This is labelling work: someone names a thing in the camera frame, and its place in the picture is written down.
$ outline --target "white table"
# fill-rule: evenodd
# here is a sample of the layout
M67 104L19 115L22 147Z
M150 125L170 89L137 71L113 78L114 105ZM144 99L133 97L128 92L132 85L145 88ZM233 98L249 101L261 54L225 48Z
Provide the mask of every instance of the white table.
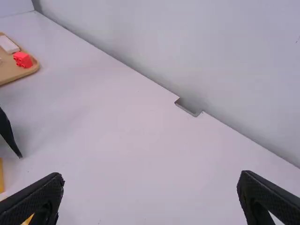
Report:
M4 160L4 195L60 172L59 225L245 225L241 170L300 195L298 168L205 113L190 116L177 96L39 13L2 18L0 30L42 65L0 88L25 156Z

